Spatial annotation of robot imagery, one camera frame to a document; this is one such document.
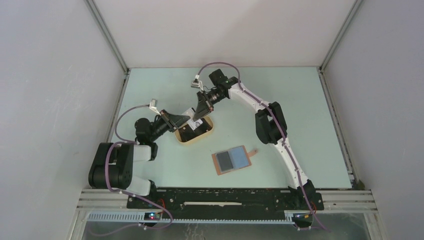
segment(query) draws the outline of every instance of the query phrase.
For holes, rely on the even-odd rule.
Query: white wall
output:
[[[0,239],[65,239],[122,79],[84,1],[0,2]]]
[[[126,64],[318,66],[355,0],[96,0]]]
[[[422,239],[424,1],[366,0],[326,76],[390,238]]]

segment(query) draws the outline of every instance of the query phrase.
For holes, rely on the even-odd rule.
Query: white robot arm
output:
[[[197,93],[198,103],[193,120],[200,119],[214,110],[214,104],[228,98],[234,99],[255,113],[256,134],[264,144],[271,144],[281,156],[281,162],[288,173],[289,189],[301,194],[301,185],[306,194],[315,193],[312,182],[301,169],[287,138],[287,125],[280,105],[269,103],[254,95],[239,82],[236,77],[227,78],[220,69],[209,75],[213,87],[211,91],[203,91],[203,84],[198,76],[192,82],[193,88],[200,88]]]
[[[243,83],[240,83],[240,85],[234,84],[229,89],[229,98],[237,100],[241,102],[242,104],[246,105],[248,108],[252,109],[255,114],[258,111],[265,110],[265,107],[261,103],[265,104],[266,106],[270,104],[269,102],[262,100],[261,98],[254,95],[253,93],[249,92],[250,95],[253,95],[253,97],[248,95],[246,91],[247,89],[245,88]],[[272,144],[272,143],[269,143],[269,144],[275,147],[275,149],[281,156],[282,164],[283,166],[285,166],[288,173],[288,179],[287,179],[288,185],[293,189],[297,189],[300,186],[297,171],[299,171],[300,173],[300,177],[301,177],[300,181],[303,184],[306,184],[308,182],[308,177],[306,176],[304,171],[301,169],[298,163],[298,160],[296,159],[295,154],[293,153],[292,148],[290,147],[289,138],[288,137],[285,137],[285,139],[281,138],[277,141],[277,144]],[[292,158],[289,155],[289,152],[285,149],[283,144],[287,146],[288,151],[290,151],[290,154],[293,157],[293,160],[295,164],[297,165],[297,168],[295,167],[292,161]]]

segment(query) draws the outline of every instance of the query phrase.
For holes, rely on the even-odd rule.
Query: light green table surface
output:
[[[208,75],[217,68],[205,69],[200,76],[212,87]],[[228,77],[237,76],[232,68],[221,67]],[[119,114],[152,98],[158,109],[181,114],[196,108],[198,89],[190,83],[199,68],[133,68]],[[241,81],[257,96],[281,105],[287,122],[288,138],[298,162],[316,188],[351,188],[349,176],[315,67],[241,67]],[[286,172],[277,151],[262,144],[255,132],[254,113],[243,104],[224,99],[209,116],[214,132],[189,146],[177,142],[167,132],[156,143],[155,161],[134,163],[133,174],[153,180],[158,187],[203,188],[286,188]],[[148,108],[136,109],[119,123],[118,133],[134,139],[134,123],[139,118],[153,120]],[[118,141],[114,135],[112,141]],[[245,145],[254,148],[252,165],[217,175],[211,154]]]

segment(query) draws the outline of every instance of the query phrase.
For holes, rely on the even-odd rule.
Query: black mounting plate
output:
[[[202,220],[285,220],[285,210],[307,211],[306,202],[297,205],[286,188],[179,188],[160,187],[151,199],[162,205],[175,219]],[[185,202],[232,202],[241,205],[185,205]],[[312,194],[310,202],[324,210],[320,193]],[[157,209],[135,197],[129,197],[128,209]]]

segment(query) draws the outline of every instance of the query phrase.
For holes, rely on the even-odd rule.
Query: metal frame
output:
[[[345,136],[343,135],[343,131],[342,131],[342,125],[339,121],[337,109],[333,102],[332,94],[330,92],[330,88],[327,84],[326,78],[324,74],[322,73],[320,67],[317,67],[316,70],[318,72],[319,80],[321,81],[322,90],[324,91],[324,96],[325,96],[325,100],[327,101],[328,110],[331,115],[331,120],[333,122],[338,143],[340,145],[340,149],[343,154],[344,163],[346,164],[346,168],[347,168],[347,173],[349,174],[350,181],[351,183],[353,183],[352,185],[354,186],[355,183],[359,181],[360,176],[349,154],[349,149],[346,144]]]
[[[111,33],[109,32],[108,27],[106,26],[98,7],[95,4],[94,0],[85,0],[89,10],[92,12],[95,21],[100,27],[106,41],[111,47],[113,53],[119,61],[122,69],[124,70],[126,76],[124,80],[124,84],[121,89],[121,94],[119,96],[118,102],[115,106],[115,114],[112,118],[112,125],[110,130],[107,133],[107,139],[110,141],[113,135],[113,123],[116,121],[116,118],[119,114],[119,109],[122,104],[122,99],[124,97],[124,92],[127,87],[128,79],[129,79],[129,69],[119,52],[119,49],[112,38]],[[339,140],[340,148],[343,153],[343,158],[346,163],[346,168],[349,173],[349,177],[351,182],[355,184],[358,181],[359,175],[358,171],[356,171],[356,167],[354,162],[351,160],[349,155],[348,146],[345,142],[345,137],[343,135],[343,128],[340,124],[337,115],[337,109],[335,107],[334,101],[332,99],[331,91],[329,86],[327,85],[324,70],[327,67],[331,57],[333,56],[337,46],[339,45],[341,39],[346,33],[350,22],[356,15],[358,9],[362,5],[363,0],[356,0],[353,4],[352,8],[348,16],[346,17],[339,33],[337,34],[331,48],[329,49],[325,59],[323,60],[320,67],[317,67],[317,72],[319,75],[319,79],[321,81],[322,89],[325,95],[325,99],[328,104],[328,108],[331,114],[331,119],[334,124],[334,128],[337,134],[337,138]],[[365,222],[368,228],[368,232],[371,240],[386,240],[388,239],[385,233],[385,229],[382,225],[380,215],[377,210],[377,206],[374,201],[374,197],[370,190],[318,190],[319,193],[322,194],[322,199],[324,203],[324,210],[318,211],[319,213],[361,213],[364,214]],[[116,217],[128,215],[129,213],[134,214],[142,214],[144,212],[151,212],[149,209],[127,209],[127,199],[128,197],[124,194],[116,194],[111,193],[106,189],[83,189],[81,192],[81,196],[79,198],[79,202],[77,204],[75,214],[73,216],[72,225],[69,229],[68,240],[81,240],[83,238],[84,230],[87,221],[93,221],[98,218],[101,214],[111,213],[115,215],[115,218],[111,219],[103,219],[104,221],[116,221]],[[290,214],[293,213],[301,213],[302,211],[286,211],[285,213],[290,220]],[[179,223],[198,223],[202,221],[201,219],[176,219],[175,222]],[[286,222],[274,222],[277,224],[290,224],[291,221]]]
[[[358,12],[363,2],[364,0],[355,0],[355,3],[353,4],[352,8],[350,8],[350,11],[347,14],[346,19],[344,20],[343,25],[340,28],[340,31],[338,31],[337,36],[334,39],[334,42],[332,43],[330,49],[328,50],[326,56],[324,57],[324,60],[322,61],[320,68],[323,71],[327,68],[327,65],[329,64],[330,59],[333,57],[334,52],[339,46],[340,41],[342,40],[343,36],[348,30],[352,20],[354,19],[356,13]]]
[[[112,50],[113,54],[115,55],[116,59],[119,62],[119,65],[121,66],[123,72],[125,74],[128,73],[129,69],[127,64],[125,63],[124,58],[122,57],[121,52],[119,51],[119,48],[112,37],[111,32],[109,31],[108,26],[105,23],[105,20],[103,19],[102,15],[100,14],[99,8],[97,7],[94,0],[85,0],[85,3],[88,6],[88,9],[90,10],[92,16],[94,17],[95,22],[97,23],[98,27],[100,28],[100,31],[103,33],[104,39],[109,44],[110,49]]]

